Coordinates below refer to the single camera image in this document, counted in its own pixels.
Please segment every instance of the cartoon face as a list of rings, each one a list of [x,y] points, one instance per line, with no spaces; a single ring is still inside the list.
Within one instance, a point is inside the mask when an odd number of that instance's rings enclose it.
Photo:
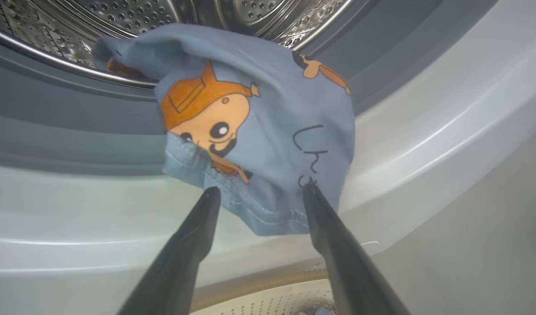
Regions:
[[[258,84],[250,87],[217,80],[211,62],[197,78],[179,80],[161,102],[165,127],[205,149],[212,167],[227,175],[240,175],[248,184],[252,174],[226,156],[236,146],[236,132],[250,112],[248,99],[259,96]]]
[[[200,115],[170,131],[223,158],[235,147],[237,129],[246,120],[249,111],[246,96],[240,93],[224,95]]]

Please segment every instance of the cartoon mustache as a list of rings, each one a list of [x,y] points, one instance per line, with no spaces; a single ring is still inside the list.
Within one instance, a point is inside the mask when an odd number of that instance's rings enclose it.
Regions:
[[[231,150],[236,146],[236,139],[231,139],[231,141],[227,144],[227,146],[224,149],[216,150],[215,149],[215,143],[212,143],[210,145],[210,152],[212,152],[214,155],[219,156],[220,158],[224,158]]]

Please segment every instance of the washing machine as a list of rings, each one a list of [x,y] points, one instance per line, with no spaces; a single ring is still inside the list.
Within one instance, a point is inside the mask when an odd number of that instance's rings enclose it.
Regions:
[[[114,314],[202,193],[162,175],[154,82],[94,69],[101,35],[202,24],[348,80],[342,221],[370,255],[536,132],[536,0],[0,0],[0,314]],[[323,265],[308,235],[222,210],[196,288]]]

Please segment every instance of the cloth fold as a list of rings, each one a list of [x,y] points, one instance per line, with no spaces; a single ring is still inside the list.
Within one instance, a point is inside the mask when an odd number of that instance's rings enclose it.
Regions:
[[[204,189],[258,235],[308,233],[301,188],[338,209],[354,154],[346,81],[273,42],[189,24],[102,37],[97,68],[158,80],[164,173]]]
[[[305,313],[304,311],[300,311],[297,315],[336,315],[336,312],[330,309],[321,307],[310,313]]]

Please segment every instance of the cartoon character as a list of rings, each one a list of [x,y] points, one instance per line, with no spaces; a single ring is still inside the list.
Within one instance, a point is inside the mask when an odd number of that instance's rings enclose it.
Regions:
[[[108,64],[106,64],[106,69],[122,77],[145,78],[144,74],[141,73],[138,69],[129,68],[129,66],[124,66],[123,64],[115,60],[108,61]]]
[[[318,76],[319,72],[322,72],[325,77],[329,78],[342,88],[345,88],[346,93],[350,93],[350,88],[347,86],[346,80],[340,77],[340,75],[334,72],[334,70],[328,68],[322,64],[322,62],[310,58],[309,56],[305,56],[295,51],[293,51],[292,54],[295,63],[303,69],[303,76],[305,78],[315,78]]]
[[[258,84],[250,87],[217,80],[208,62],[202,75],[179,80],[161,102],[168,131],[204,148],[214,169],[240,175],[248,184],[251,173],[224,157],[236,145],[236,132],[250,112],[248,98],[260,96]]]

